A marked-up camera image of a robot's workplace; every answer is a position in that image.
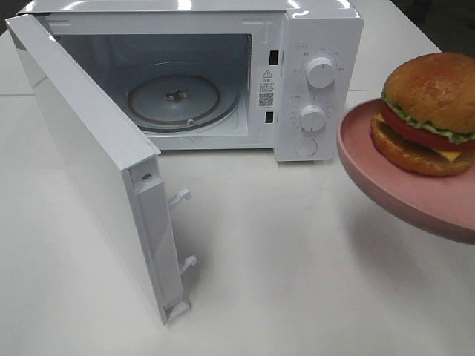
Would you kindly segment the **white microwave oven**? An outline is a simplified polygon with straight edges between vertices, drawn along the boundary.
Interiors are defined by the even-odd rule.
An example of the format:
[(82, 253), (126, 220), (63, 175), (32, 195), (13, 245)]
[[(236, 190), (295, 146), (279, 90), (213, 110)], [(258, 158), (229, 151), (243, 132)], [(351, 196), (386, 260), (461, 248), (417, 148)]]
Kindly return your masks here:
[[(327, 160), (350, 86), (364, 21), (348, 1), (32, 1), (14, 17), (32, 15), (125, 115), (164, 151), (270, 149), (277, 161)], [(304, 65), (327, 53), (334, 82), (307, 83)], [(258, 68), (275, 69), (274, 106), (257, 104)], [(137, 124), (128, 95), (158, 76), (202, 76), (220, 93), (213, 115), (184, 131)], [(327, 116), (303, 131), (301, 110)], [(314, 139), (311, 157), (295, 145)]]

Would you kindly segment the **white warning label sticker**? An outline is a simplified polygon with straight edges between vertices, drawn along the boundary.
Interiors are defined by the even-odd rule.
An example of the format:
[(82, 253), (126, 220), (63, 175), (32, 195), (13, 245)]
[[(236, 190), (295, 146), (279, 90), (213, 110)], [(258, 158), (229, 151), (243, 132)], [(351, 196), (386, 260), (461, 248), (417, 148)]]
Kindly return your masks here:
[(273, 67), (258, 68), (257, 104), (260, 109), (273, 108), (277, 78)]

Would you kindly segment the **white microwave door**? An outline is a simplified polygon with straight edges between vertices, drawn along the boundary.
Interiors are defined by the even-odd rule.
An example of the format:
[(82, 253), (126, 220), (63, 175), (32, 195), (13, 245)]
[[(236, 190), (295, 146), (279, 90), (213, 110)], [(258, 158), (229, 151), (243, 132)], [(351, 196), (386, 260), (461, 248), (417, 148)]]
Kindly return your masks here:
[(163, 323), (185, 312), (170, 211), (191, 193), (167, 197), (160, 150), (32, 15), (7, 28), (69, 176), (93, 209)]

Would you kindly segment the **white upper power knob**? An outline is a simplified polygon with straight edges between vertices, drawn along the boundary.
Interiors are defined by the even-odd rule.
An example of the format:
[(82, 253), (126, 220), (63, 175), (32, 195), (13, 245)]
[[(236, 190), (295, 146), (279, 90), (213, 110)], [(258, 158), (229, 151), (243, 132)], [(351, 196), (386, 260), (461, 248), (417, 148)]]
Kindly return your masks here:
[(319, 53), (305, 63), (304, 72), (311, 88), (325, 88), (335, 80), (336, 62), (330, 54)]

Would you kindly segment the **glass microwave turntable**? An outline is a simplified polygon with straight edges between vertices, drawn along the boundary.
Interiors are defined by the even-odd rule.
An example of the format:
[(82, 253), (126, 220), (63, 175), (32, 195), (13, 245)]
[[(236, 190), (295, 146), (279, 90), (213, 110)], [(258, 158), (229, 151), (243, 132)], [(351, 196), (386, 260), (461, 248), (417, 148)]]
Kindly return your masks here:
[(220, 104), (217, 87), (202, 76), (158, 76), (128, 95), (137, 124), (152, 131), (184, 131), (204, 123)]

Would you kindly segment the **burger with lettuce and tomato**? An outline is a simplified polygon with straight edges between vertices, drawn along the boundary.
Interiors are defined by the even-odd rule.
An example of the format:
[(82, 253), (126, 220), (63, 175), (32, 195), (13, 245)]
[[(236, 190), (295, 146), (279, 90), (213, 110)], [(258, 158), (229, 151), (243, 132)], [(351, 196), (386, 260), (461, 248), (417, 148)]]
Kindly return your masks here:
[(474, 166), (474, 58), (418, 56), (386, 79), (370, 122), (376, 150), (406, 171), (449, 177)]

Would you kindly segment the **white timer knob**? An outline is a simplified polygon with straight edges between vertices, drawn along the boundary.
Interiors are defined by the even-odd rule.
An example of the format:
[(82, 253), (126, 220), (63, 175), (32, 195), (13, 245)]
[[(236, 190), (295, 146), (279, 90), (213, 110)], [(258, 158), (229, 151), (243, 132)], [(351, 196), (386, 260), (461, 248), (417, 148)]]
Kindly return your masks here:
[(326, 113), (319, 105), (307, 105), (301, 110), (300, 126), (303, 131), (319, 131), (325, 126), (326, 121)]

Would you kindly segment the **pink round plate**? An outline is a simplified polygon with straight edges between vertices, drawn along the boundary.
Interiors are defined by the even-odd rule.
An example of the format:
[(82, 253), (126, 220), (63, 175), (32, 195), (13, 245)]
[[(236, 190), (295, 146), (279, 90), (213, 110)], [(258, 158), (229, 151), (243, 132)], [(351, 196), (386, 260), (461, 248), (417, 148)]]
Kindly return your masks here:
[(348, 110), (337, 129), (337, 149), (350, 179), (376, 204), (417, 228), (474, 244), (474, 168), (452, 177), (429, 177), (390, 163), (374, 147), (370, 121), (380, 99)]

